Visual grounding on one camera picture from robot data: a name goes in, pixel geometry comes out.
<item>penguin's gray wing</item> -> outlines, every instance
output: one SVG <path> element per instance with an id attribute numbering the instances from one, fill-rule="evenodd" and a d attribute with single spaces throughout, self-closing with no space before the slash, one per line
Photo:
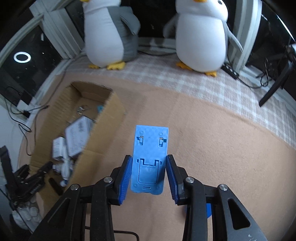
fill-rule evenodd
<path id="1" fill-rule="evenodd" d="M 234 36 L 234 34 L 230 31 L 227 23 L 224 21 L 222 21 L 222 23 L 223 23 L 224 32 L 225 32 L 226 53 L 227 53 L 228 39 L 229 39 L 229 42 L 232 44 L 232 46 L 235 47 L 238 51 L 240 51 L 242 53 L 243 52 L 242 45 L 240 44 L 238 39 Z"/>
<path id="2" fill-rule="evenodd" d="M 175 16 L 173 16 L 171 18 L 171 20 L 168 21 L 165 24 L 165 26 L 163 27 L 163 36 L 165 38 L 168 38 L 171 35 L 173 30 L 176 31 L 176 26 L 177 26 L 177 23 L 178 23 L 178 17 L 179 17 L 179 15 L 176 13 Z"/>
<path id="3" fill-rule="evenodd" d="M 141 24 L 138 18 L 133 14 L 131 7 L 120 7 L 119 14 L 120 19 L 127 25 L 132 35 L 137 35 L 139 33 Z"/>

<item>tripod leg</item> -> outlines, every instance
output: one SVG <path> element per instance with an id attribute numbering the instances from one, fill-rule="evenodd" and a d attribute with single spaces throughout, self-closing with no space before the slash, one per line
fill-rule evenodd
<path id="1" fill-rule="evenodd" d="M 294 64 L 290 61 L 286 64 L 285 68 L 283 69 L 281 75 L 277 78 L 275 83 L 272 85 L 270 90 L 263 96 L 263 98 L 259 101 L 259 106 L 263 106 L 265 102 L 276 92 L 276 90 L 286 81 L 290 73 L 294 69 Z"/>

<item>black power strip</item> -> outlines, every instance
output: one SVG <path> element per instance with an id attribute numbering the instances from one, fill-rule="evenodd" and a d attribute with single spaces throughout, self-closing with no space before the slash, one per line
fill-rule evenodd
<path id="1" fill-rule="evenodd" d="M 221 69 L 224 70 L 227 74 L 229 74 L 235 80 L 237 80 L 239 78 L 239 74 L 237 72 L 235 72 L 229 64 L 224 63 L 222 65 Z"/>

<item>small white box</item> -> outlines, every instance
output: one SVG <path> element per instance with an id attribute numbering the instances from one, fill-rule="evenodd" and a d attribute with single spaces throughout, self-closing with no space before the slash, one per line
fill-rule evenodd
<path id="1" fill-rule="evenodd" d="M 52 158 L 61 161 L 64 155 L 65 138 L 58 137 L 52 142 Z"/>
<path id="2" fill-rule="evenodd" d="M 93 121 L 86 116 L 81 116 L 66 128 L 66 144 L 70 157 L 76 158 L 83 151 L 92 127 Z"/>

